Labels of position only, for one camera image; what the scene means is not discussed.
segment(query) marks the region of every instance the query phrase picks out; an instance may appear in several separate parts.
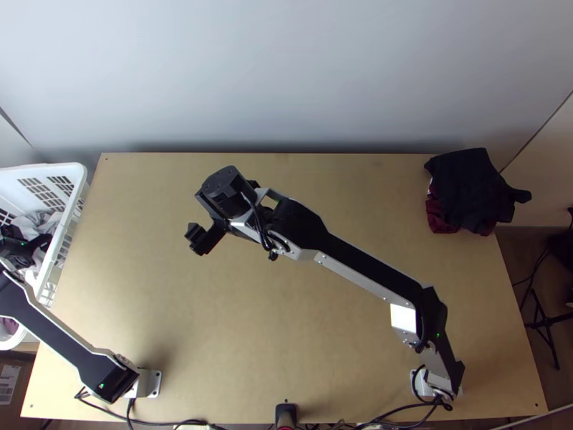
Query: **black cable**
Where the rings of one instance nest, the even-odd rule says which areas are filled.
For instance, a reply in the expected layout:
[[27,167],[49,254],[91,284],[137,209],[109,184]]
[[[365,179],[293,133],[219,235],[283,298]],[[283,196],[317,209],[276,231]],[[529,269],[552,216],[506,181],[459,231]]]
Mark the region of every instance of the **black cable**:
[[537,260],[535,260],[531,274],[527,278],[523,278],[521,281],[514,282],[513,284],[511,284],[512,287],[515,287],[516,285],[523,284],[524,282],[529,281],[535,275],[535,272],[538,270],[543,260],[545,260],[547,256],[549,256],[549,253],[546,252],[547,247],[548,245],[546,245],[545,248],[543,248],[543,251],[541,251],[541,254],[539,254],[539,257],[537,257]]
[[40,427],[40,430],[46,430],[49,425],[52,423],[53,420],[49,419],[47,420],[45,423],[42,424],[42,427]]
[[[567,211],[569,212],[569,215],[571,216],[571,221],[569,223],[569,227],[567,227],[567,230],[566,230],[566,231],[569,231],[569,230],[571,230],[571,228],[573,228],[573,208],[567,208]],[[537,274],[537,271],[539,270],[541,263],[543,263],[543,261],[550,255],[550,252],[547,251],[548,248],[549,248],[549,243],[547,243],[545,245],[545,247],[543,248],[543,251],[541,251],[541,254],[539,255],[539,257],[537,257],[537,260],[535,261],[535,264],[533,266],[533,270],[531,271],[531,274],[527,278],[511,284],[512,287],[515,287],[516,285],[523,284],[524,282],[529,281],[527,288],[525,289],[524,297],[523,297],[523,299],[521,299],[521,303],[519,304],[519,310],[522,310],[523,307],[525,306],[525,302],[527,300],[527,297],[529,296],[529,293],[531,292],[531,289],[533,288],[533,281],[535,280],[535,275]]]
[[[84,390],[85,390],[85,387],[82,387],[82,389],[77,392],[77,394],[74,396],[74,398],[81,401],[83,404],[86,404],[86,405],[88,405],[94,409],[97,409],[98,411],[101,411],[101,412],[103,412],[109,416],[113,416],[114,418],[121,419],[121,420],[127,422],[126,416],[116,414],[115,412],[111,412],[110,410],[108,410],[106,408],[102,408],[101,406],[94,405],[93,403],[86,401],[85,398],[89,397],[90,393],[88,393],[87,391],[84,391]],[[203,419],[186,419],[185,421],[151,422],[151,421],[143,421],[140,419],[129,418],[129,422],[131,425],[141,424],[142,426],[153,426],[153,427],[176,426],[174,428],[174,430],[176,430],[180,426],[185,426],[185,425],[186,426],[210,426],[213,430],[227,430],[222,426],[218,426],[216,424],[210,424],[208,421],[205,421]]]
[[[411,405],[406,405],[406,406],[401,406],[400,408],[396,408],[393,409],[390,412],[387,412],[386,414],[377,416],[376,418],[374,418],[372,421],[369,421],[367,423],[364,424],[360,424],[359,426],[355,427],[355,430],[363,430],[369,426],[374,426],[374,425],[382,425],[382,426],[389,426],[389,427],[393,427],[396,429],[413,429],[415,427],[421,426],[422,424],[424,424],[428,418],[430,418],[430,415],[433,414],[433,412],[437,409],[438,406],[440,406],[442,403],[442,398],[441,396],[436,396],[434,402],[430,402],[430,403],[414,403]],[[420,408],[422,406],[432,406],[432,408],[429,410],[429,412],[421,419],[419,420],[417,423],[414,424],[408,424],[408,425],[402,425],[402,424],[396,424],[396,423],[390,423],[387,421],[382,421],[384,418],[389,417],[390,415],[396,414],[397,412],[400,411],[404,411],[406,409],[413,409],[413,408]]]
[[414,393],[414,396],[416,396],[416,398],[421,402],[421,403],[426,403],[426,404],[430,404],[432,403],[432,401],[428,401],[428,400],[424,400],[420,394],[418,393],[418,390],[416,389],[416,378],[418,377],[419,372],[425,367],[425,364],[420,365],[420,367],[418,367],[415,371],[414,374],[412,375],[412,392]]
[[130,412],[134,403],[135,399],[130,398],[130,400],[127,403],[127,412],[125,413],[125,422],[127,422],[127,427],[129,428],[129,430],[133,430],[133,426],[131,425],[131,420],[130,420]]

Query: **black tripod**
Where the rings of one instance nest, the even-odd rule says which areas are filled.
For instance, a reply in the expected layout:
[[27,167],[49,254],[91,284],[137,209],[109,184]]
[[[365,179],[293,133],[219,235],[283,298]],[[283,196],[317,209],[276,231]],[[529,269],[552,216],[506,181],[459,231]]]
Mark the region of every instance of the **black tripod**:
[[[535,300],[535,314],[533,317],[533,322],[528,322],[527,324],[525,324],[525,327],[533,328],[535,331],[539,333],[541,338],[545,340],[545,343],[551,348],[551,353],[553,355],[555,368],[559,370],[560,369],[559,360],[557,359],[557,352],[555,351],[555,344],[553,342],[553,336],[551,334],[551,327],[553,324],[560,323],[561,321],[572,320],[573,312],[568,312],[566,314],[562,314],[557,317],[547,317],[547,315],[545,315],[545,311],[543,311],[543,307],[541,306],[541,302],[539,301],[539,298],[537,297],[535,290],[532,288],[530,292]],[[547,336],[545,336],[541,331],[543,327],[545,327]]]

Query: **pile of clothes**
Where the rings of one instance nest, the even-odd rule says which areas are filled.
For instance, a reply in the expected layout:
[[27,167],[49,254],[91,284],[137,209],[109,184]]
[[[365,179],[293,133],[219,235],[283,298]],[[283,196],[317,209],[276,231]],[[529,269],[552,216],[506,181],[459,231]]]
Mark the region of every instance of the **pile of clothes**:
[[507,185],[485,148],[432,157],[424,167],[432,175],[425,205],[434,233],[464,228],[488,236],[496,223],[511,222],[516,201],[531,200],[529,191]]
[[[10,225],[0,227],[0,264],[9,272],[16,272],[22,279],[31,274],[38,276],[52,236],[62,218],[62,212],[37,211],[16,217]],[[12,244],[18,246],[15,252]],[[8,334],[13,335],[18,323],[10,318],[0,317]]]

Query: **dark red cloth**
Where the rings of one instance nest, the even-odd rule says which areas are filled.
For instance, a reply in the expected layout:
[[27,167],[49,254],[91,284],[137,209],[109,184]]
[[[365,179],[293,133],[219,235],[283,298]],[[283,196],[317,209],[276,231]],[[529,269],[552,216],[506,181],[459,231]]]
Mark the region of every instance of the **dark red cloth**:
[[447,224],[441,217],[440,202],[435,197],[435,189],[430,184],[428,200],[425,201],[425,212],[428,215],[428,225],[434,233],[457,233],[459,227]]

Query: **black cloth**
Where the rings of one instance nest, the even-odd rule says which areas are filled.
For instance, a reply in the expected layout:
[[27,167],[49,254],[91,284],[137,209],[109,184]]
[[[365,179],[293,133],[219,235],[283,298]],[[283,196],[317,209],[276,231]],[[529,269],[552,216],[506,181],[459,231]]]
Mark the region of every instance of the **black cloth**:
[[442,219],[453,227],[487,235],[497,221],[511,222],[516,201],[531,200],[529,191],[507,185],[485,148],[432,157],[424,167],[432,175]]

